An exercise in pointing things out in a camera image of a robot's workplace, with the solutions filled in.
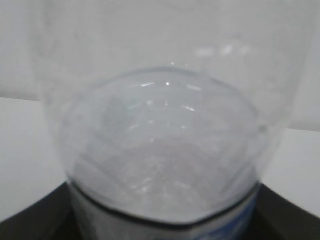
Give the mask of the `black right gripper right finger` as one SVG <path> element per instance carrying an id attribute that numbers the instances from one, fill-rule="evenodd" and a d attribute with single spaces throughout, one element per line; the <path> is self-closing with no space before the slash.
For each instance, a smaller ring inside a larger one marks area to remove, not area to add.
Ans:
<path id="1" fill-rule="evenodd" d="M 273 190 L 260 187 L 246 230 L 247 240 L 318 240 L 320 218 L 294 205 Z"/>

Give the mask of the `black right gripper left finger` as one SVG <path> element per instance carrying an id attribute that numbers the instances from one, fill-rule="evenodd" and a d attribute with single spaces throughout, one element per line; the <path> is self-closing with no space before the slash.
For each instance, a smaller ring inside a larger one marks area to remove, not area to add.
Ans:
<path id="1" fill-rule="evenodd" d="M 69 189 L 61 184 L 51 193 L 0 222 L 2 240 L 80 240 Z"/>

